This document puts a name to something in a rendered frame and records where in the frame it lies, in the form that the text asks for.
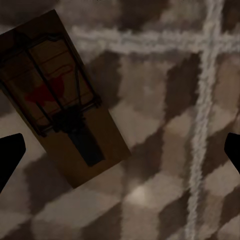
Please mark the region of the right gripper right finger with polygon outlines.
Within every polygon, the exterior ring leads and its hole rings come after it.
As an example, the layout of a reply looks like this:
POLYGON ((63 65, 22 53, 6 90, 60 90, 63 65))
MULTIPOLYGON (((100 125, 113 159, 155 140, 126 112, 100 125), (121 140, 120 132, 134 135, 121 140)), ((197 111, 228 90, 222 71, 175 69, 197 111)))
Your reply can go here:
POLYGON ((224 151, 240 173, 240 135, 228 133, 224 151))

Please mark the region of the mousetrap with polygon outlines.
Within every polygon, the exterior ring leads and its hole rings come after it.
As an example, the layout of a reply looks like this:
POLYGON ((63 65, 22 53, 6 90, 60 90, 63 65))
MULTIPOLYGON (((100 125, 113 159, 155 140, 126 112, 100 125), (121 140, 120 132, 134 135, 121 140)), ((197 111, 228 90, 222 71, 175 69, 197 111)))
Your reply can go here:
POLYGON ((0 89, 73 189, 132 156, 55 9, 0 34, 0 89))

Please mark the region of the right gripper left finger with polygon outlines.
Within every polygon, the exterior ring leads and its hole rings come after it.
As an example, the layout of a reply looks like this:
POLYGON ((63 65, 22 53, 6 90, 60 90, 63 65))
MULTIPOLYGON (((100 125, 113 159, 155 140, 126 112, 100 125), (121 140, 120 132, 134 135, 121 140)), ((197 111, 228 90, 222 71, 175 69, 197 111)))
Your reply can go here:
POLYGON ((0 138, 0 193, 26 152, 21 133, 0 138))

